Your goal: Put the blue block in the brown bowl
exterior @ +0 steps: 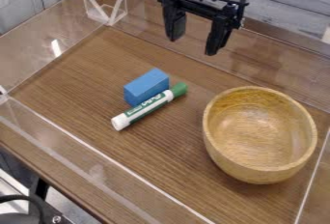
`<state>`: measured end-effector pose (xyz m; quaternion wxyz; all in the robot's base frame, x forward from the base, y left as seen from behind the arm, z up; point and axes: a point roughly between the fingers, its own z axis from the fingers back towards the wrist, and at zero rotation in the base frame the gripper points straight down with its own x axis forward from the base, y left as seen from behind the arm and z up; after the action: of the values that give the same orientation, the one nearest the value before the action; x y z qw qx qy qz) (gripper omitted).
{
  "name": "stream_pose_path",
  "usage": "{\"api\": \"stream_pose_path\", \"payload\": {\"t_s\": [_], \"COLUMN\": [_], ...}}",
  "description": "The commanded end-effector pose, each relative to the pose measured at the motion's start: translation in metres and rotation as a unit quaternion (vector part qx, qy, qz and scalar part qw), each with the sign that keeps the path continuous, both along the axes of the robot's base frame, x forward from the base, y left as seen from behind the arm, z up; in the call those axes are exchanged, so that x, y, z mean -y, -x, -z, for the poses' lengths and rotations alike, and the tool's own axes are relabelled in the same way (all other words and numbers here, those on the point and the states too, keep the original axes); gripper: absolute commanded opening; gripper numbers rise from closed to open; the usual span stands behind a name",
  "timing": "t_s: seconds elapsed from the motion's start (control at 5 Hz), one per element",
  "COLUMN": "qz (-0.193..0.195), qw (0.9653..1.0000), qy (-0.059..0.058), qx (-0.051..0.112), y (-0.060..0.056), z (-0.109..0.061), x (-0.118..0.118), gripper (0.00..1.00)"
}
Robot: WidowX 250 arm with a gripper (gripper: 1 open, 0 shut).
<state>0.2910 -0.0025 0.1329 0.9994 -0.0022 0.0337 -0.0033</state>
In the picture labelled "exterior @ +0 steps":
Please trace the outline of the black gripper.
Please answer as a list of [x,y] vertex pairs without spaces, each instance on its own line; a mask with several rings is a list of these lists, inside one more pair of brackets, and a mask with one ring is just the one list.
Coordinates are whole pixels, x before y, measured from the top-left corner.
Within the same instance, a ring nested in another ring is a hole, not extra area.
[[[217,15],[213,19],[211,30],[207,36],[205,54],[214,56],[218,50],[226,46],[233,28],[242,26],[245,8],[249,6],[247,0],[185,0],[203,6],[206,9],[214,9],[222,15]],[[165,32],[167,38],[175,42],[186,33],[186,12],[179,9],[171,1],[163,2],[165,14]]]

